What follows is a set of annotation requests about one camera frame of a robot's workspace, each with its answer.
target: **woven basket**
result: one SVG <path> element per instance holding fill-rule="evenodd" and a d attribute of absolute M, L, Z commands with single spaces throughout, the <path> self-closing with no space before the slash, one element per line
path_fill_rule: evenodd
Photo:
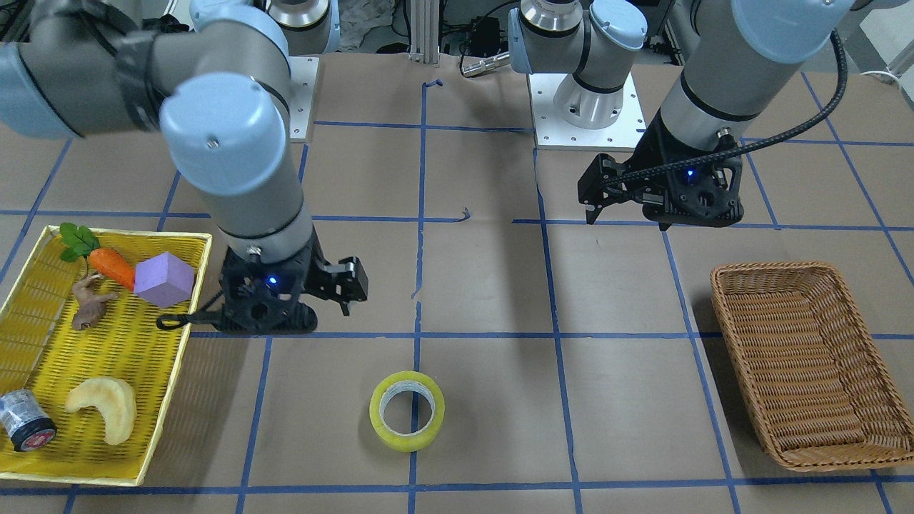
<path fill-rule="evenodd" d="M 765 452 L 794 471 L 914 462 L 914 424 L 844 278 L 824 262 L 719 266 L 714 310 Z"/>
<path fill-rule="evenodd" d="M 73 330 L 70 319 L 78 305 L 70 287 L 81 278 L 84 264 L 61 261 L 65 247 L 58 228 L 46 227 L 0 309 L 0 394 L 32 390 L 58 434 L 37 451 L 17 453 L 0 429 L 0 478 L 138 486 L 161 436 L 190 325 L 166 332 L 155 327 L 155 319 L 162 313 L 196 309 L 212 236 L 92 232 L 102 246 L 115 249 L 134 265 L 171 252 L 197 271 L 193 294 L 189 300 L 160 309 L 105 280 L 96 291 L 113 291 L 118 299 L 108 303 L 108 313 L 96 327 Z M 95 410 L 63 410 L 70 390 L 98 376 L 126 380 L 136 395 L 133 433 L 116 446 L 104 443 L 104 421 Z"/>

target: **toy carrot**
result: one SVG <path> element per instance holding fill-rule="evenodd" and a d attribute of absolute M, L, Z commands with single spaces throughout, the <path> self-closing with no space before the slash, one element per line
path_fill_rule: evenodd
<path fill-rule="evenodd" d="M 60 224 L 60 237 L 67 249 L 60 254 L 60 259 L 75 262 L 79 257 L 86 259 L 89 266 L 99 273 L 133 290 L 135 271 L 123 257 L 111 248 L 102 247 L 98 238 L 86 226 L 77 227 L 73 223 Z"/>

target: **tape roll core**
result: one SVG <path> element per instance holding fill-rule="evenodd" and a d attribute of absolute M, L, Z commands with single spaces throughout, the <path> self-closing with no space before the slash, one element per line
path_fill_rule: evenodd
<path fill-rule="evenodd" d="M 390 400 L 402 392 L 421 394 L 431 407 L 431 416 L 425 426 L 411 434 L 402 434 L 390 428 L 384 419 L 384 412 Z M 368 405 L 368 415 L 375 433 L 389 448 L 398 452 L 415 452 L 431 444 L 444 421 L 444 396 L 435 380 L 417 371 L 394 373 L 375 388 Z"/>

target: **floor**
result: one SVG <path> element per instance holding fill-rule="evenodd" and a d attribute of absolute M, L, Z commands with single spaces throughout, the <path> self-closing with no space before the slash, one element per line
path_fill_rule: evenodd
<path fill-rule="evenodd" d="M 464 80 L 446 56 L 322 62 L 310 143 L 293 152 L 324 250 L 363 259 L 369 301 L 349 318 L 315 301 L 307 337 L 195 327 L 142 487 L 0 481 L 0 511 L 914 512 L 914 466 L 799 474 L 761 452 L 708 280 L 724 262 L 832 262 L 914 407 L 914 114 L 897 88 L 853 77 L 828 123 L 748 157 L 737 226 L 662 233 L 631 205 L 583 224 L 575 183 L 593 154 L 535 150 L 523 76 Z M 677 73 L 635 68 L 646 117 Z M 746 140 L 833 87 L 797 75 Z M 214 229 L 156 134 L 0 128 L 0 148 L 0 297 L 48 224 Z M 447 403 L 411 455 L 367 419 L 404 369 Z M 395 403 L 396 428 L 410 408 Z"/>

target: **white mounting plate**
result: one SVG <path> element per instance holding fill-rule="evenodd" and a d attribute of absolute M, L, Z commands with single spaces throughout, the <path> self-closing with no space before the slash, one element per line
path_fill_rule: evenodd
<path fill-rule="evenodd" d="M 530 105 L 537 129 L 537 148 L 631 152 L 647 128 L 634 80 L 625 80 L 625 100 L 616 123 L 604 129 L 582 129 L 566 122 L 553 105 L 563 73 L 529 75 Z"/>
<path fill-rule="evenodd" d="M 289 99 L 289 141 L 307 143 L 317 85 L 317 57 L 289 57 L 292 65 L 292 97 Z"/>

